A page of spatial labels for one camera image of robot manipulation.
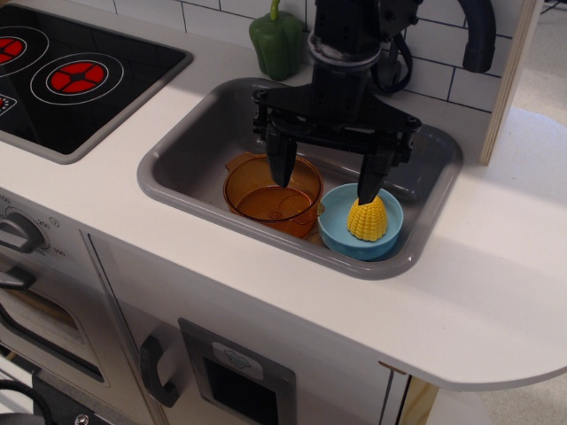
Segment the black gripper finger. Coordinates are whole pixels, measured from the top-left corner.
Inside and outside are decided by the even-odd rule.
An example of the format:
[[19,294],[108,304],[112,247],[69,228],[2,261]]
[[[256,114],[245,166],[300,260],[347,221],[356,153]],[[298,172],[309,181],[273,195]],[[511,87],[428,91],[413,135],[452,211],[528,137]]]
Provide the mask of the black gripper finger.
[[297,143],[287,134],[271,128],[266,134],[266,153],[273,181],[286,188],[295,167]]
[[360,205],[369,204],[377,196],[390,172],[392,161],[393,151],[364,155],[357,189]]

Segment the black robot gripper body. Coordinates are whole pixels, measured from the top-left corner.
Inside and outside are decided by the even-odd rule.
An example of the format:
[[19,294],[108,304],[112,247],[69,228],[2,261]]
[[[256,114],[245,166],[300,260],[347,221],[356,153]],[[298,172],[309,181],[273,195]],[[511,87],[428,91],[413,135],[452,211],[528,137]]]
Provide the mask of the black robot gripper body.
[[266,143],[269,129],[297,143],[361,154],[393,151],[392,166],[407,163],[419,119],[380,101],[370,88],[370,68],[379,60],[381,43],[324,39],[308,43],[315,64],[310,83],[298,87],[258,89],[254,131]]

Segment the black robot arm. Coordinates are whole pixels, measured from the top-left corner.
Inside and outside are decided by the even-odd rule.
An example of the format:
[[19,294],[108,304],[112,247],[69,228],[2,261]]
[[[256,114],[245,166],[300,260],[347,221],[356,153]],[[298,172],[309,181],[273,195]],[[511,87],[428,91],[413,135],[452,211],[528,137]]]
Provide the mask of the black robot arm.
[[395,18],[414,6],[380,1],[318,1],[307,45],[314,60],[303,86],[258,89],[253,95],[253,131],[265,143],[274,182],[291,179],[299,144],[362,155],[357,196],[370,203],[390,169],[408,162],[418,118],[378,99],[369,85],[379,60],[384,14]]

